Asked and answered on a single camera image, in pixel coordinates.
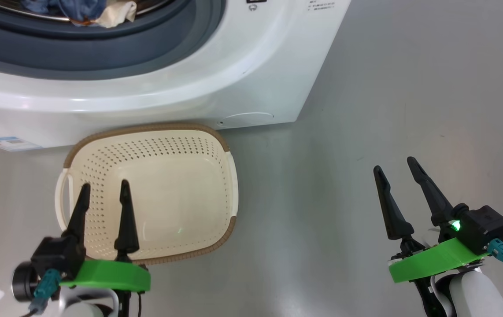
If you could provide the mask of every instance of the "plastic basket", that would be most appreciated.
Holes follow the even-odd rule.
[[[236,167],[221,135],[201,125],[138,126],[91,135],[70,151],[64,163],[55,193],[62,230],[81,186],[91,184],[85,220],[88,257],[116,257],[123,179],[129,181],[133,199],[140,250],[130,257],[137,264],[209,253],[232,233],[238,207]]]

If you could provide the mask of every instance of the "green 3d-printed bracket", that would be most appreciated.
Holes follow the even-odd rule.
[[[151,277],[149,272],[131,263],[86,260],[76,279],[60,283],[66,287],[110,288],[119,291],[149,291]]]
[[[475,255],[457,238],[393,263],[388,267],[395,283],[436,275],[467,265],[488,254]]]

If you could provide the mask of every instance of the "washing machine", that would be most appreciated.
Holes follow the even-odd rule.
[[[116,28],[0,0],[0,148],[150,122],[292,122],[349,0],[138,0]]]

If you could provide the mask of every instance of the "floor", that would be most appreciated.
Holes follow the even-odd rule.
[[[423,316],[415,287],[388,274],[399,243],[372,168],[416,237],[431,223],[407,156],[453,205],[503,214],[503,6],[354,0],[299,120],[222,134],[239,176],[235,231],[211,254],[150,267],[143,316]],[[0,150],[4,291],[40,238],[58,234],[68,151]],[[487,259],[484,272],[503,295],[503,265]],[[0,303],[0,316],[25,311],[9,294]]]

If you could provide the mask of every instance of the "basket handle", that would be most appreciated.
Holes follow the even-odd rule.
[[[55,210],[56,210],[56,218],[58,219],[58,224],[60,225],[60,229],[62,231],[65,231],[68,228],[68,225],[66,223],[66,219],[64,217],[64,184],[66,184],[66,181],[70,185],[68,185],[70,189],[70,215],[72,214],[72,207],[74,205],[74,179],[72,178],[72,175],[70,174],[69,169],[63,169],[62,172],[60,173],[60,177],[58,177],[58,182],[56,183],[56,193],[54,195],[54,202],[55,202]]]

